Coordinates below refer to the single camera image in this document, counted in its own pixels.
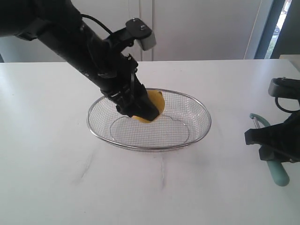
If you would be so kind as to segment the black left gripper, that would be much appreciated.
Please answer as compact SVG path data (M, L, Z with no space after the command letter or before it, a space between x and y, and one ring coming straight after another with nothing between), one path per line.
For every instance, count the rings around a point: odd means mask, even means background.
M108 90L100 91L116 104L117 112L153 121L159 114L158 109L149 100L147 90L138 80L136 72L137 70L134 70L126 81L115 77L116 80Z

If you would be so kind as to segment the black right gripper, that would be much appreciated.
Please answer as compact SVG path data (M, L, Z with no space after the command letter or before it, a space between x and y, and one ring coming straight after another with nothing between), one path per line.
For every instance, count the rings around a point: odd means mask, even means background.
M297 163L300 161L300 113L292 113L283 123L249 129L244 133L246 145L259 144L262 161Z

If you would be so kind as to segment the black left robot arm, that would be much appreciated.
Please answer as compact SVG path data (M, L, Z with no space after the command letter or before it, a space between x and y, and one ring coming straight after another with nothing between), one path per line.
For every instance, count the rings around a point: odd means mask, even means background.
M69 0L3 0L0 35L32 41L38 39L100 88L129 117L155 120L159 107L136 77L138 63L123 50L138 41L145 51L156 45L154 32L134 18L101 39Z

